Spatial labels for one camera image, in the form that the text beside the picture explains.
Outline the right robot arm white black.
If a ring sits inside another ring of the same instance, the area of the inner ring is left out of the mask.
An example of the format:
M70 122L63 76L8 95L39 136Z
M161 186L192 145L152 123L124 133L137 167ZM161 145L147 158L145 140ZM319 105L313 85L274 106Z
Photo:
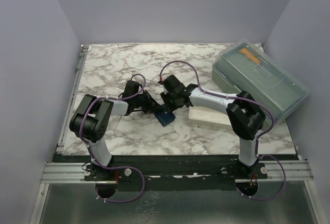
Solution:
M257 136L261 134L266 116L248 92L224 95L202 91L196 84L185 86L174 75L162 80L160 84L163 86L160 96L170 112L186 106L226 114L234 133L239 137L238 175L247 179L255 174L254 164L258 160Z

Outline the blue leather card holder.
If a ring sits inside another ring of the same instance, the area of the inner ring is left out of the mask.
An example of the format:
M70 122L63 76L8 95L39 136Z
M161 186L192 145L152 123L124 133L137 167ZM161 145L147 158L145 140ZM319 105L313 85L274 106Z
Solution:
M155 117L163 127L169 125L175 120L175 115L170 112L165 104L161 105L157 111L154 112Z

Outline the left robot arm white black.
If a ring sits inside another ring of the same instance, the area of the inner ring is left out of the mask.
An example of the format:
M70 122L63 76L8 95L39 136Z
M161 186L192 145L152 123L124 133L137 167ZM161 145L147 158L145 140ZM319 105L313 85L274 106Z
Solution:
M161 105L142 87L142 84L129 80L121 95L122 100L86 94L70 120L70 131L83 140L92 163L98 165L96 173L103 180L114 175L114 167L110 164L112 154L104 140L110 117L128 116L139 111L145 114L161 111Z

